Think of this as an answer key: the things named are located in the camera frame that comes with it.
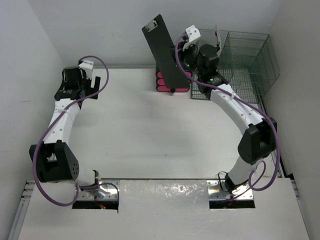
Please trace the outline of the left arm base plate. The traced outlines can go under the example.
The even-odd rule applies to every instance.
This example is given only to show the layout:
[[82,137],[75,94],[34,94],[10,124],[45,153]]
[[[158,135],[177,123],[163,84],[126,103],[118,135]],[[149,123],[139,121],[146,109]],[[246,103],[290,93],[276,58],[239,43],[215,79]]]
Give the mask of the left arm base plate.
[[114,201],[118,200],[120,192],[120,180],[105,179],[95,185],[80,186],[78,201]]

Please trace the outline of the pink top drawer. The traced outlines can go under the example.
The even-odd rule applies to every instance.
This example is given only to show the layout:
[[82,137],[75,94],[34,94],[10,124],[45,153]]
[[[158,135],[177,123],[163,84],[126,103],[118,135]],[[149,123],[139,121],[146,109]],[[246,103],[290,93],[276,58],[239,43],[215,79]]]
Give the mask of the pink top drawer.
[[[190,77],[192,76],[192,73],[189,72],[189,71],[186,71],[185,73],[186,73],[188,76],[190,76]],[[160,78],[160,79],[163,78],[162,73],[161,73],[160,71],[156,73],[156,76],[157,76],[158,78]]]

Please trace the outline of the black mouse pad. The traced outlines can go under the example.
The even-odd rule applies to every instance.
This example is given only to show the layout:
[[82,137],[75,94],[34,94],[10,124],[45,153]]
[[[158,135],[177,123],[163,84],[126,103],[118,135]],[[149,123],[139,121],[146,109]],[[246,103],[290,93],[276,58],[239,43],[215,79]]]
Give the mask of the black mouse pad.
[[[162,15],[158,14],[141,30],[156,63],[155,76],[157,72],[161,72],[164,80],[187,79],[176,65],[175,46]],[[159,78],[156,76],[156,87],[159,86],[157,79]]]

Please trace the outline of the transparent clipboard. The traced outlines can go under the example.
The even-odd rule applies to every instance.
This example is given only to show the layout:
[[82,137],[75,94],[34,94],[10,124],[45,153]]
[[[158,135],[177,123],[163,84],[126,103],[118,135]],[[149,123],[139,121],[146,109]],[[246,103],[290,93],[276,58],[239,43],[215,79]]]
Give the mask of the transparent clipboard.
[[213,28],[213,33],[214,33],[214,45],[216,47],[217,50],[217,55],[218,57],[220,57],[221,52],[222,52],[222,47],[221,47],[221,35],[220,35],[220,30],[219,30],[219,26],[216,23],[214,28]]

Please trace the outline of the pink bottom drawer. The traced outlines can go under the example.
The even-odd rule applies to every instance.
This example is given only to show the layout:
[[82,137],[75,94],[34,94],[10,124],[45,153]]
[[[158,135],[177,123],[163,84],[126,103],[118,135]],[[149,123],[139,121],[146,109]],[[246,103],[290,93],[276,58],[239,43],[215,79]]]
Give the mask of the pink bottom drawer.
[[187,93],[190,90],[190,88],[189,87],[187,87],[187,88],[168,88],[165,85],[159,85],[156,87],[156,90],[161,93],[174,94],[174,93]]

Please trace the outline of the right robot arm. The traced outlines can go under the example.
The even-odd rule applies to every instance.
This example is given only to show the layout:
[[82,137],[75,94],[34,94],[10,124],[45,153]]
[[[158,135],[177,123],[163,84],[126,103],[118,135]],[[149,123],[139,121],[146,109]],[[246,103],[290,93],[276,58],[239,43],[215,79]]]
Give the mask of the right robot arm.
[[186,63],[196,72],[189,77],[210,101],[217,104],[235,123],[242,137],[237,146],[239,154],[233,168],[225,174],[224,187],[229,194],[248,184],[256,191],[252,175],[273,151],[280,151],[277,122],[258,108],[242,100],[228,81],[217,71],[219,57],[213,45],[204,44],[193,63]]

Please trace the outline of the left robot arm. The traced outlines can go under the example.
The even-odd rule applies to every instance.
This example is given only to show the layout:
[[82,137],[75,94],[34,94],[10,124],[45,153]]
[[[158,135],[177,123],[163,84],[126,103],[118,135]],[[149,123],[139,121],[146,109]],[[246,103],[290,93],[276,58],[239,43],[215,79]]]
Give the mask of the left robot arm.
[[94,63],[83,60],[62,70],[62,82],[54,95],[54,112],[49,130],[41,142],[36,175],[41,183],[75,182],[94,185],[96,173],[80,166],[68,143],[74,120],[82,108],[82,98],[99,90],[100,77],[92,78]]

